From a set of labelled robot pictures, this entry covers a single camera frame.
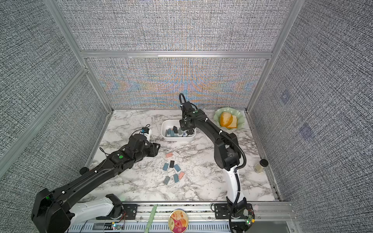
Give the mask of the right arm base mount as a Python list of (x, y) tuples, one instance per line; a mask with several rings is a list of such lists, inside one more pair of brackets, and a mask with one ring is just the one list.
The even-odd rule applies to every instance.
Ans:
[[(228, 203), (214, 203), (211, 205), (216, 219), (229, 219), (230, 205)], [(238, 209), (238, 206), (232, 211), (232, 219), (247, 219), (254, 214), (253, 206), (248, 203), (245, 207)]]

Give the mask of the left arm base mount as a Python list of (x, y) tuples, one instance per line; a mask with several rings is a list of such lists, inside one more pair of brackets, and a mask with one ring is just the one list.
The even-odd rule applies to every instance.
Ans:
[(96, 217), (96, 220), (134, 220), (136, 218), (138, 205), (137, 204), (123, 204), (120, 199), (114, 194), (108, 194), (105, 196), (113, 204), (113, 209), (106, 216)]

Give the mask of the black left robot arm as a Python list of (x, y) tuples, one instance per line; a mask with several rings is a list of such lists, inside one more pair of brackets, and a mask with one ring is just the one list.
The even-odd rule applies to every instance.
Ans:
[(135, 134), (119, 150), (109, 154), (98, 166), (53, 191), (43, 189), (36, 195), (31, 220), (41, 233), (63, 233), (77, 216), (73, 206), (107, 180), (131, 169), (145, 157), (157, 156), (160, 144)]

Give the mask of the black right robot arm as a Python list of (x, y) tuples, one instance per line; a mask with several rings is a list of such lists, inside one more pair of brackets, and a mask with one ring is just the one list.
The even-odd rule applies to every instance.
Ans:
[(220, 129), (207, 115), (199, 109), (181, 106), (182, 119), (179, 121), (183, 130), (201, 130), (214, 144), (214, 160), (223, 171), (227, 185), (227, 201), (230, 204), (243, 205), (247, 202), (242, 193), (239, 170), (246, 166), (246, 156), (239, 146), (234, 133)]

